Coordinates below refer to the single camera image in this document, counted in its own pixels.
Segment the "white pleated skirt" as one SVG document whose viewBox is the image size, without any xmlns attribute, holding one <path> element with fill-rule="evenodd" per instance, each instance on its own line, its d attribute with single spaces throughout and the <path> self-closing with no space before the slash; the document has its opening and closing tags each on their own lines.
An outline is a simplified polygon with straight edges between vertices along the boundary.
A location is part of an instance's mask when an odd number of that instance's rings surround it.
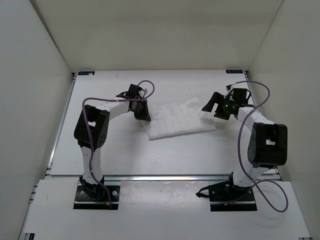
<svg viewBox="0 0 320 240">
<path fill-rule="evenodd" d="M 186 102 L 152 105 L 149 108 L 151 121 L 142 122 L 148 139 L 151 141 L 214 131 L 215 117 L 211 112 L 202 111 L 204 105 L 198 96 Z"/>
</svg>

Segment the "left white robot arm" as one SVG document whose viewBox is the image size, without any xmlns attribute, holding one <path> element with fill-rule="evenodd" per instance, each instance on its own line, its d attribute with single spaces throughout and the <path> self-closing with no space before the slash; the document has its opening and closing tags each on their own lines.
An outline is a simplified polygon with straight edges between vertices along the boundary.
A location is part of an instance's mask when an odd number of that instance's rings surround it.
<svg viewBox="0 0 320 240">
<path fill-rule="evenodd" d="M 147 99 L 153 95 L 155 85 L 149 80 L 147 82 L 152 86 L 151 93 L 138 83 L 131 84 L 115 99 L 87 97 L 81 103 L 81 113 L 73 133 L 83 159 L 83 174 L 79 181 L 89 197 L 105 201 L 108 206 L 111 206 L 112 197 L 102 174 L 101 148 L 107 139 L 109 123 L 114 118 L 132 112 L 136 120 L 151 121 Z"/>
</svg>

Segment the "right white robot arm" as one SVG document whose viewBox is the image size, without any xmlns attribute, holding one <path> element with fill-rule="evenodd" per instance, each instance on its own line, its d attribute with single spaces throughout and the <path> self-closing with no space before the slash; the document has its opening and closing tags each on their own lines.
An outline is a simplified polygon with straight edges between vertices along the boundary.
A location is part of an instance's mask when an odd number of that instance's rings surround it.
<svg viewBox="0 0 320 240">
<path fill-rule="evenodd" d="M 257 108 L 249 103 L 251 92 L 246 88 L 228 89 L 223 95 L 214 92 L 208 103 L 202 108 L 203 112 L 212 112 L 217 105 L 214 116 L 228 120 L 234 116 L 241 127 L 237 140 L 240 150 L 242 130 L 250 130 L 247 147 L 247 159 L 240 160 L 241 170 L 230 175 L 230 184 L 224 187 L 224 195 L 229 200 L 236 200 L 242 195 L 242 190 L 253 185 L 253 182 L 263 173 L 287 162 L 288 128 L 284 124 L 275 123 L 263 116 Z"/>
</svg>

